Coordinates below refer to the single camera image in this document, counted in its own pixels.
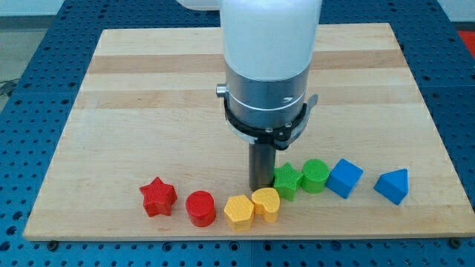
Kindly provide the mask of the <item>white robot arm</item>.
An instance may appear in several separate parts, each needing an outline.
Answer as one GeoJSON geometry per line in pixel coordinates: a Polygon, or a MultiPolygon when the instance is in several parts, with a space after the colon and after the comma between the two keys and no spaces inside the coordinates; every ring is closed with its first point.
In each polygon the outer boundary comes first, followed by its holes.
{"type": "Polygon", "coordinates": [[[272,186],[277,151],[304,131],[318,96],[306,96],[321,1],[177,0],[220,14],[226,121],[249,144],[249,187],[272,186]]]}

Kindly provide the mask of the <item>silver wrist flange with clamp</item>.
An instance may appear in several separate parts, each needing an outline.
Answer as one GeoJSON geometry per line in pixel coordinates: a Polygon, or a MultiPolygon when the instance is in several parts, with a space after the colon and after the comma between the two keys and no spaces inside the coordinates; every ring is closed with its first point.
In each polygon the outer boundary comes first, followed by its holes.
{"type": "Polygon", "coordinates": [[[226,66],[226,82],[216,87],[223,98],[225,116],[232,130],[251,145],[286,150],[303,132],[314,94],[306,99],[309,68],[275,81],[248,79],[226,66]]]}

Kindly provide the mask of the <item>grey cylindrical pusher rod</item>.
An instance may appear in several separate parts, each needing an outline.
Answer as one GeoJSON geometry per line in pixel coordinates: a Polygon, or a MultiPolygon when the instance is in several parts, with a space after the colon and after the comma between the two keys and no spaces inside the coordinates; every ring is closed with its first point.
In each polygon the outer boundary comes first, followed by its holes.
{"type": "Polygon", "coordinates": [[[272,187],[275,149],[271,145],[249,145],[249,187],[252,191],[272,187]]]}

